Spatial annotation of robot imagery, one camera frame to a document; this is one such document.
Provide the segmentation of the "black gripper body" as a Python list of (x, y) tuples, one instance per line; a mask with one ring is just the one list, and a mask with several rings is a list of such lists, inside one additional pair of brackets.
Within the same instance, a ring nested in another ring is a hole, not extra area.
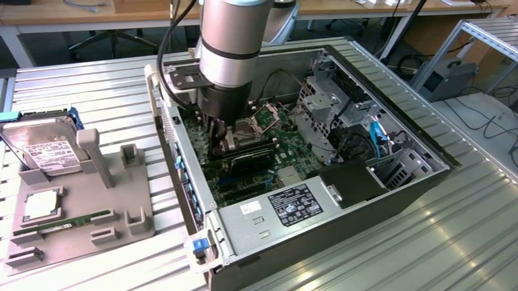
[(210, 121), (233, 125), (248, 104), (252, 83), (229, 88), (212, 85), (198, 89), (197, 107), (202, 112), (202, 123), (208, 127)]

